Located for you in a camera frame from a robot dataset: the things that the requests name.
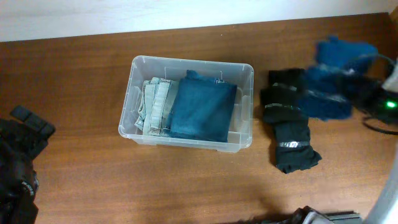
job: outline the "plastic storage box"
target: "plastic storage box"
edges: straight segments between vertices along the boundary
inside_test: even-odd
[[[143,136],[142,131],[135,127],[144,80],[151,80],[152,77],[180,80],[185,77],[188,69],[238,86],[227,143]],[[252,143],[253,81],[254,70],[248,64],[137,56],[132,61],[119,133],[122,137],[133,139],[138,144],[163,144],[238,152]]]

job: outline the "brown wood surface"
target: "brown wood surface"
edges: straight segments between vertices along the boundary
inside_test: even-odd
[[[396,137],[364,128],[359,113],[311,120],[311,143],[323,160],[285,175],[272,165],[270,128],[258,119],[267,71],[311,65],[315,43],[328,34],[397,56],[388,14],[0,43],[0,117],[24,105],[57,127],[34,161],[37,223],[235,222],[305,205],[366,216],[387,180]],[[251,64],[251,147],[229,154],[122,138],[118,124],[137,55]]]

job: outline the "led light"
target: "led light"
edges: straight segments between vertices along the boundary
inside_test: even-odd
[[[386,106],[390,109],[396,108],[397,107],[397,103],[393,102],[393,101],[387,101]]]

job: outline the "black object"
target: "black object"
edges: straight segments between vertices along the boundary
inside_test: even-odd
[[[378,119],[386,124],[398,124],[398,93],[383,89],[379,80],[368,77],[341,76],[337,82],[342,94],[367,114],[362,122],[365,127],[383,134],[398,135],[397,131],[383,130],[367,123],[370,119]]]
[[[322,157],[310,145],[308,119],[277,123],[273,127],[278,143],[275,155],[276,167],[279,170],[288,174],[295,170],[311,169],[318,165],[318,161]]]
[[[23,123],[0,119],[0,223],[31,224],[39,211],[33,203],[39,181],[32,161],[55,128],[22,106],[10,115]]]
[[[316,212],[317,214],[319,214],[319,216],[324,217],[334,224],[363,224],[363,220],[358,213],[340,212],[324,215],[309,206],[306,206],[304,208],[298,208],[290,218],[284,221],[261,221],[251,222],[251,224],[302,224],[310,212]]]
[[[261,90],[261,104],[265,107],[262,120],[269,124],[308,119],[296,101],[304,94],[302,68],[269,71],[269,88]]]
[[[308,117],[297,105],[305,94],[304,72],[301,68],[270,71],[270,87],[261,90],[262,120],[274,129],[276,167],[285,174],[310,169],[322,159],[310,145]]]

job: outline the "denim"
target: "denim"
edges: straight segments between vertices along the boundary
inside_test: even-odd
[[[178,91],[178,82],[163,78],[146,80],[142,86],[142,98],[135,125],[143,135],[168,137],[163,132],[167,117]]]
[[[187,70],[165,132],[173,138],[227,142],[236,89],[236,85]]]
[[[136,123],[134,124],[138,129],[140,129],[141,131],[144,129],[144,121],[145,121],[145,117],[146,117],[146,109],[145,109],[145,87],[150,84],[149,80],[144,81],[144,84],[142,84],[142,95],[141,95],[141,103],[138,107],[138,119],[136,121]]]

